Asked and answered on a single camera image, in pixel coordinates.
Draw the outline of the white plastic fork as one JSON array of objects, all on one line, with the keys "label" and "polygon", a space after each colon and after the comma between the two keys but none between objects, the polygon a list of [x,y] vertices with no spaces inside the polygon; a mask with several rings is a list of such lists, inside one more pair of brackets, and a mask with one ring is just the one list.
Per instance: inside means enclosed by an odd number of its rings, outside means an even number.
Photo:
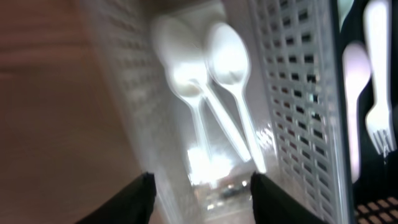
[{"label": "white plastic fork", "polygon": [[378,154],[396,150],[391,106],[391,19],[392,2],[369,1],[364,9],[363,28],[371,63],[374,104],[366,115],[366,129]]}]

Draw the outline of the white plastic spoon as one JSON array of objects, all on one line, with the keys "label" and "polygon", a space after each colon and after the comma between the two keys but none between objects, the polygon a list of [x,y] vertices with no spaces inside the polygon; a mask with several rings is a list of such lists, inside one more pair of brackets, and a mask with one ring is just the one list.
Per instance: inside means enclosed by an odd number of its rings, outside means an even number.
[{"label": "white plastic spoon", "polygon": [[210,75],[200,40],[186,24],[175,17],[161,16],[153,26],[153,42],[166,69],[169,88],[192,112],[198,146],[211,159],[203,102],[206,101],[226,137],[240,158],[251,159],[248,147],[237,126],[210,86]]},{"label": "white plastic spoon", "polygon": [[214,81],[235,99],[251,157],[260,173],[267,167],[257,142],[256,131],[246,101],[251,61],[241,36],[227,23],[215,22],[206,37],[206,57]]},{"label": "white plastic spoon", "polygon": [[359,42],[352,42],[346,46],[343,51],[342,61],[351,181],[355,183],[361,173],[358,100],[370,80],[371,65],[364,45]]}]

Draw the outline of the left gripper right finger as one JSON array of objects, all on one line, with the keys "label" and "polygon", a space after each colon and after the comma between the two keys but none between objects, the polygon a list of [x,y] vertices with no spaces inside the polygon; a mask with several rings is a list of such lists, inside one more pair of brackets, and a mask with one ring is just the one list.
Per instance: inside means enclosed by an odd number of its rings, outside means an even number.
[{"label": "left gripper right finger", "polygon": [[252,210],[256,224],[324,224],[264,174],[251,176]]}]

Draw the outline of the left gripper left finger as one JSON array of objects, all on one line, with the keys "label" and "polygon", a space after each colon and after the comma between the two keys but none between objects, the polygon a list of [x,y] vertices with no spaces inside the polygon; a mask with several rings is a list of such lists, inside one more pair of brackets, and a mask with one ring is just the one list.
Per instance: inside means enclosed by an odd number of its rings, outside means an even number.
[{"label": "left gripper left finger", "polygon": [[148,224],[154,211],[155,175],[145,172],[78,224]]}]

